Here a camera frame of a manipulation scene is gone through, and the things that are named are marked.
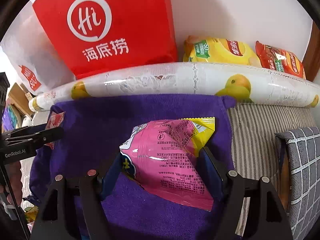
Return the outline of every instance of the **potato chip bag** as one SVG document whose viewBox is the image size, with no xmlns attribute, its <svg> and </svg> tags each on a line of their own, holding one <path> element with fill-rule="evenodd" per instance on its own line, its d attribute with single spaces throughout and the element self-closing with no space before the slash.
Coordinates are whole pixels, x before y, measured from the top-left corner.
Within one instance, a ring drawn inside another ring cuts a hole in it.
<svg viewBox="0 0 320 240">
<path fill-rule="evenodd" d="M 306 79 L 303 64 L 296 55 L 284 49 L 256 42 L 256 52 L 263 68 L 281 71 Z"/>
<path fill-rule="evenodd" d="M 189 36 L 184 43 L 184 62 L 232 63 L 261 67 L 247 43 L 210 37 Z"/>
<path fill-rule="evenodd" d="M 211 211 L 213 198 L 195 166 L 214 130 L 214 117 L 157 120 L 136 126 L 119 147 L 123 169 L 149 193 Z"/>
</svg>

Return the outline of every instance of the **fabric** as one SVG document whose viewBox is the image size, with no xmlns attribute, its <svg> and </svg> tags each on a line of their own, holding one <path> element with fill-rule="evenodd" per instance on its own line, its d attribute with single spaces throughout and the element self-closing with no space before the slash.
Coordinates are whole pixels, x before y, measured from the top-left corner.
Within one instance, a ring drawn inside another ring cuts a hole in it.
<svg viewBox="0 0 320 240">
<path fill-rule="evenodd" d="M 12 131 L 21 127 L 21 116 L 15 106 L 8 105 L 4 109 L 2 123 L 5 131 Z"/>
<path fill-rule="evenodd" d="M 243 177 L 270 178 L 279 191 L 275 133 L 315 126 L 309 108 L 237 104 L 228 110 L 232 133 L 231 153 L 235 170 Z M 250 199 L 244 198 L 236 233 L 243 235 Z"/>
<path fill-rule="evenodd" d="M 303 239 L 320 216 L 320 133 L 306 127 L 276 134 L 277 149 L 289 157 L 293 239 Z"/>
<path fill-rule="evenodd" d="M 119 150 L 134 126 L 157 119 L 214 116 L 216 131 L 207 146 L 228 169 L 234 169 L 227 113 L 234 105 L 235 100 L 230 97 L 172 94 L 59 103 L 52 111 L 66 112 L 62 123 L 64 137 L 55 142 L 54 150 L 49 147 L 38 150 L 30 174 L 31 192 L 42 200 L 56 175 L 82 176 L 99 167 L 108 153 Z M 111 232 L 119 240 L 127 240 L 128 236 L 142 240 L 210 239 L 222 214 L 222 205 L 217 200 L 211 212 L 175 204 L 149 194 L 123 174 L 102 205 Z M 79 224 L 84 227 L 83 219 Z"/>
</svg>

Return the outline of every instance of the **pink snack bag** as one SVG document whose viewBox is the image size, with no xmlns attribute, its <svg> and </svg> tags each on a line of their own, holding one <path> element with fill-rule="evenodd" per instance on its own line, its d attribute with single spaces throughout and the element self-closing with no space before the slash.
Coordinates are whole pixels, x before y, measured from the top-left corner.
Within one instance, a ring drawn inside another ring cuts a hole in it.
<svg viewBox="0 0 320 240">
<path fill-rule="evenodd" d="M 146 191 L 211 211 L 213 198 L 195 169 L 214 132 L 214 117 L 157 120 L 133 128 L 120 146 L 124 170 Z"/>
</svg>

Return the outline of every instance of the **yellow chip bag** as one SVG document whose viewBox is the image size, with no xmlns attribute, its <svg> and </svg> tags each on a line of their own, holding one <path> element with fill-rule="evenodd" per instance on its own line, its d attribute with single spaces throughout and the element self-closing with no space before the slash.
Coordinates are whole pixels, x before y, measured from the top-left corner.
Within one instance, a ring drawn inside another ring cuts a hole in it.
<svg viewBox="0 0 320 240">
<path fill-rule="evenodd" d="M 34 206 L 29 211 L 27 211 L 25 213 L 25 217 L 26 217 L 28 223 L 36 220 L 38 212 L 39 212 L 39 208 L 37 206 Z"/>
<path fill-rule="evenodd" d="M 247 43 L 210 37 L 189 36 L 184 42 L 184 62 L 232 63 L 261 67 Z"/>
</svg>

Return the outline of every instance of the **red shopping bag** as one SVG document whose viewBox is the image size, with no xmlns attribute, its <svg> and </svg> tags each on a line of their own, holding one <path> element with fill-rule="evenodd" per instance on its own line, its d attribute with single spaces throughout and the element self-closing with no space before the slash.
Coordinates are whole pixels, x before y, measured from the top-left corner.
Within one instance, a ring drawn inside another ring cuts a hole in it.
<svg viewBox="0 0 320 240">
<path fill-rule="evenodd" d="M 177 61 L 170 0 L 36 0 L 33 8 L 78 79 Z"/>
</svg>

